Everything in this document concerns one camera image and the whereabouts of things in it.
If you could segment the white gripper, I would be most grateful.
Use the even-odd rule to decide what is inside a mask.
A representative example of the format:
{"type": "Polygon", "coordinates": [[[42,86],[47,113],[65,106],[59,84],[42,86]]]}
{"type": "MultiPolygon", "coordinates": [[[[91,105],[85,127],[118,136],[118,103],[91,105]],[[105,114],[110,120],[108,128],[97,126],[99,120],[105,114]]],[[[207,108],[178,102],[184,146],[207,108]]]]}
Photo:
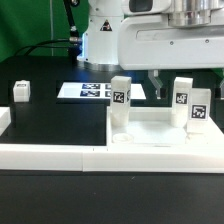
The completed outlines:
{"type": "Polygon", "coordinates": [[[224,0],[122,0],[118,61],[149,70],[156,97],[161,69],[224,68],[224,0]]]}

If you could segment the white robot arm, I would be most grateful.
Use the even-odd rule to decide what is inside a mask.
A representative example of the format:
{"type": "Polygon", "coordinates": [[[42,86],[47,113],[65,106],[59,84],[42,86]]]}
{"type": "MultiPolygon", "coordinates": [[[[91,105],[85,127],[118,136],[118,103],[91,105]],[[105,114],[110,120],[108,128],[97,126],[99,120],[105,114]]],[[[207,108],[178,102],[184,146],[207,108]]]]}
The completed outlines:
{"type": "Polygon", "coordinates": [[[88,0],[79,64],[93,70],[224,69],[224,0],[88,0]]]}

